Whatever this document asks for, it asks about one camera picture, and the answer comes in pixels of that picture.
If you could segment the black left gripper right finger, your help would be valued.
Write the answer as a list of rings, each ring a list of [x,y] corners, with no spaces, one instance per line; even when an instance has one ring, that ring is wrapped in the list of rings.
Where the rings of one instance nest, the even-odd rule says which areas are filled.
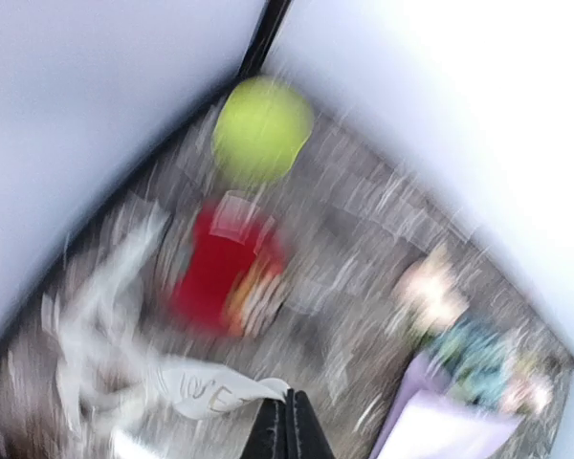
[[[287,457],[334,459],[334,453],[304,391],[287,393]]]

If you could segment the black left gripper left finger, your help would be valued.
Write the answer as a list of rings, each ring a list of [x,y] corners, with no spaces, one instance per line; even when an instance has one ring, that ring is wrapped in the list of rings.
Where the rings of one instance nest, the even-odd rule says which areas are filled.
[[[243,459],[286,459],[286,402],[265,399],[257,411],[252,429],[243,447]]]

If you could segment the purple and pink wrapping paper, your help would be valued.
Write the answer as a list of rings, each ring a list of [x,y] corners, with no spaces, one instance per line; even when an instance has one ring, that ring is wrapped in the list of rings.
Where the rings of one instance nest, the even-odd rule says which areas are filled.
[[[480,410],[448,395],[450,374],[430,368],[426,352],[412,359],[369,456],[371,458],[489,458],[523,418]]]

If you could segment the blue fake flower stem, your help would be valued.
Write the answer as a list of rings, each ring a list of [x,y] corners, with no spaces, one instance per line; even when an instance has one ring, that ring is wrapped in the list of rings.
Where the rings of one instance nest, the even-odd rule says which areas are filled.
[[[463,404],[497,411],[511,377],[508,339],[487,322],[461,317],[430,339],[430,367],[449,374],[448,394]]]

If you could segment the white printed ribbon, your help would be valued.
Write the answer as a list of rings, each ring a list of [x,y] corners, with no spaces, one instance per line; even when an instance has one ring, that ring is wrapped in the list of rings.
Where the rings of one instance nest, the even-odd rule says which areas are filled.
[[[80,285],[71,300],[44,296],[42,323],[59,348],[55,384],[69,430],[111,436],[164,404],[185,418],[217,417],[250,402],[282,402],[289,385],[253,380],[226,365],[157,351],[140,334],[140,271],[168,215],[153,206]]]

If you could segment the white fake flower stem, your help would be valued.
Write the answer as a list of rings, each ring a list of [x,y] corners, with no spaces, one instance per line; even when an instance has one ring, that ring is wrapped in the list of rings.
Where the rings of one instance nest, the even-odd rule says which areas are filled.
[[[422,333],[441,334],[449,330],[469,307],[456,287],[445,244],[437,245],[426,257],[411,264],[392,293]]]

